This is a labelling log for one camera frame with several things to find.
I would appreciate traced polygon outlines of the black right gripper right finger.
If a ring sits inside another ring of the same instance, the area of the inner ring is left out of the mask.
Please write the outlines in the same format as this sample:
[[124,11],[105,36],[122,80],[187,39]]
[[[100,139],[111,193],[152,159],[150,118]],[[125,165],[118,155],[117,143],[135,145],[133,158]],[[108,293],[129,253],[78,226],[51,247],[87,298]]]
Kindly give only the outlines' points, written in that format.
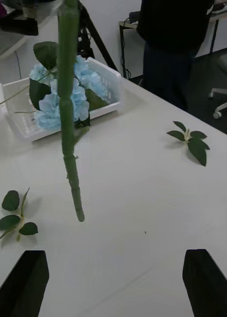
[[182,279],[195,317],[227,317],[227,279],[207,250],[186,251]]

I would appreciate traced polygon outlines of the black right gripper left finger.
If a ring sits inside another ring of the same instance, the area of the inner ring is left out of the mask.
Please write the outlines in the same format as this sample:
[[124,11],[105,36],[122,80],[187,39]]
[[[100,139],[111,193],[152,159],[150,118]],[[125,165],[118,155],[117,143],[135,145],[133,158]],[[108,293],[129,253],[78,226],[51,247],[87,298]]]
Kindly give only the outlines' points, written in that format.
[[45,251],[25,251],[0,287],[0,317],[37,317],[48,280]]

